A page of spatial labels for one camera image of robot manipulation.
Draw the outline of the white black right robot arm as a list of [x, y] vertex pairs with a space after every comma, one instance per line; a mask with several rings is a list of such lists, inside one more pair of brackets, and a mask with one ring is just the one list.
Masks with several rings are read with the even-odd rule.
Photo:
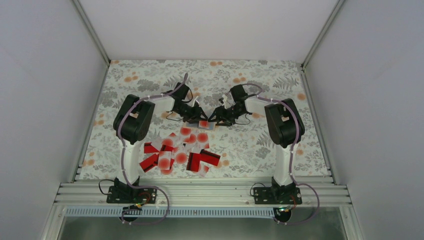
[[284, 203], [290, 194], [296, 193], [297, 182], [293, 175], [293, 161], [296, 148], [305, 133], [297, 107], [291, 98], [278, 100], [247, 94], [244, 84], [239, 84], [229, 90], [234, 105], [224, 105], [215, 108], [209, 122], [217, 126], [230, 127], [236, 124], [236, 119], [245, 114], [263, 115], [267, 121], [268, 133], [276, 149], [275, 171], [271, 179], [270, 195], [274, 202]]

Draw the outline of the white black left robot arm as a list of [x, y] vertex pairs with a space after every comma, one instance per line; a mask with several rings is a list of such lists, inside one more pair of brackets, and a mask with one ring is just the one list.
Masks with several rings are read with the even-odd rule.
[[131, 203], [139, 197], [139, 152], [154, 114], [174, 112], [182, 117], [183, 122], [190, 124], [208, 120], [196, 100], [191, 105], [184, 101], [188, 92], [188, 86], [181, 82], [173, 90], [157, 95], [139, 97], [129, 94], [124, 99], [113, 121], [113, 129], [122, 143], [117, 179], [124, 184], [119, 190], [124, 201]]

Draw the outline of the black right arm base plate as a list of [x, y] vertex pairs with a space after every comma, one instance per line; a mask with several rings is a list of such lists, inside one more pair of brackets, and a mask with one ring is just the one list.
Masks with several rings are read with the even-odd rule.
[[256, 205], [300, 205], [303, 203], [296, 185], [254, 187], [251, 195]]

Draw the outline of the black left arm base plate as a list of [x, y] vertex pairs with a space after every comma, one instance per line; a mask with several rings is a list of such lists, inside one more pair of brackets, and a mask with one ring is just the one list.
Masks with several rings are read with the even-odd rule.
[[111, 186], [108, 190], [106, 202], [108, 204], [154, 204], [157, 190], [154, 188], [123, 188]]

